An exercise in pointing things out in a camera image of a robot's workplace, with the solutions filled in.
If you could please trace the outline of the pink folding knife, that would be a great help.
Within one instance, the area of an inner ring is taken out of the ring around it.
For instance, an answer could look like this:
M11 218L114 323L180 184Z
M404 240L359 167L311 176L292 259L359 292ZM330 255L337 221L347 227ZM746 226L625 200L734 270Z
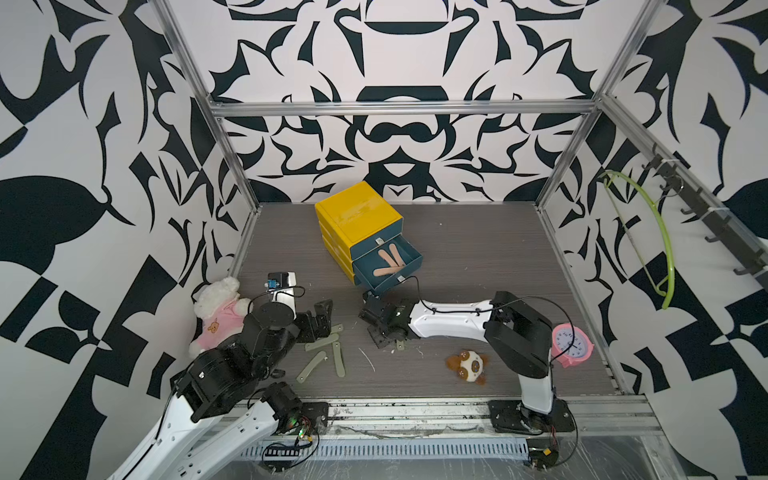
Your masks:
M378 251L378 255L382 258L391 268L397 267L397 262L389 255L385 249Z
M404 267L405 266L406 262L403 260L403 258L401 256L401 254L400 254L396 244L392 243L392 244L389 245L389 252L390 252L393 260L396 262L397 266L399 266L399 267Z
M377 269L373 270L373 276L374 277L384 277L384 276L394 275L394 274L400 272L402 269L403 269L402 266L377 268Z

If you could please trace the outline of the yellow teal drawer cabinet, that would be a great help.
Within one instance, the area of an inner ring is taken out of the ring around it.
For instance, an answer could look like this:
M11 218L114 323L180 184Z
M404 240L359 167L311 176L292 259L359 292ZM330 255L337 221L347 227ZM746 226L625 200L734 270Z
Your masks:
M353 263L400 235L403 217L367 182L361 181L315 204L323 243L354 285Z

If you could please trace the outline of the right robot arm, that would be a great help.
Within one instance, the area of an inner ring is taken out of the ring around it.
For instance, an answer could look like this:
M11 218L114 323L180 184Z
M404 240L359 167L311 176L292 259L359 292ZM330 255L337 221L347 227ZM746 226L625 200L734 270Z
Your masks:
M375 343L449 337L481 341L518 375L522 408L548 416L555 393L551 378L552 323L524 299L498 291L489 300L449 304L405 299L391 303L367 292L360 318Z

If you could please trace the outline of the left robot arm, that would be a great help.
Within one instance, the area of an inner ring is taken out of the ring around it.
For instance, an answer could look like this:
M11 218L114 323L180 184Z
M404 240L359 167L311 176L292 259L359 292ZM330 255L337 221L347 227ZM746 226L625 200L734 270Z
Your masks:
M330 335L332 311L330 300L298 312L283 299L248 313L240 333L194 359L156 425L113 478L209 479L256 444L278 471L315 456L316 405L304 404L273 373L295 344Z

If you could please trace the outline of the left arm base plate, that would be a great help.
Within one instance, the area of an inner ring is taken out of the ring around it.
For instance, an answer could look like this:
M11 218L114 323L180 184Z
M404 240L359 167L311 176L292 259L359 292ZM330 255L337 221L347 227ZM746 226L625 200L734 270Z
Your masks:
M281 423L281 432L305 438L311 436L320 427L327 425L329 418L328 402L310 401L290 407Z

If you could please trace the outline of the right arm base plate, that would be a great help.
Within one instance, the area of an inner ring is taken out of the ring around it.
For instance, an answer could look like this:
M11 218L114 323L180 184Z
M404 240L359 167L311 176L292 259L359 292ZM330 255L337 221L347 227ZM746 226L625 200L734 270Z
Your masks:
M491 400L487 403L489 418L497 433L538 436L577 430L568 404L559 398L553 401L548 414L539 413L523 406L521 400Z

